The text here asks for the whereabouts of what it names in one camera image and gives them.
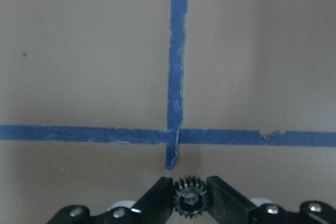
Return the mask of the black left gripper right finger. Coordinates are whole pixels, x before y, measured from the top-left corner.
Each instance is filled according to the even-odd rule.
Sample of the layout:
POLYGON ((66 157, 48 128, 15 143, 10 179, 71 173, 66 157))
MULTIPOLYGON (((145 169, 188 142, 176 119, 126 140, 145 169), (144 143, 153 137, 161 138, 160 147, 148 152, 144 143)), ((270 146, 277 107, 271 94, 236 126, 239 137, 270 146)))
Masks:
POLYGON ((218 223, 249 223, 254 204, 218 176, 206 179, 206 188, 211 197, 209 214, 218 223))

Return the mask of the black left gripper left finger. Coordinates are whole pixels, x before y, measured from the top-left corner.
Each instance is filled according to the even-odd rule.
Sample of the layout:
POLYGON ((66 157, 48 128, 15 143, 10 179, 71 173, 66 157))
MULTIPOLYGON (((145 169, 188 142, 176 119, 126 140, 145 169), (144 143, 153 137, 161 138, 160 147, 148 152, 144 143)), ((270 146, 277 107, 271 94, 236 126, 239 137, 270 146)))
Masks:
POLYGON ((161 177, 132 207, 134 223, 166 223, 173 212, 173 179, 161 177))

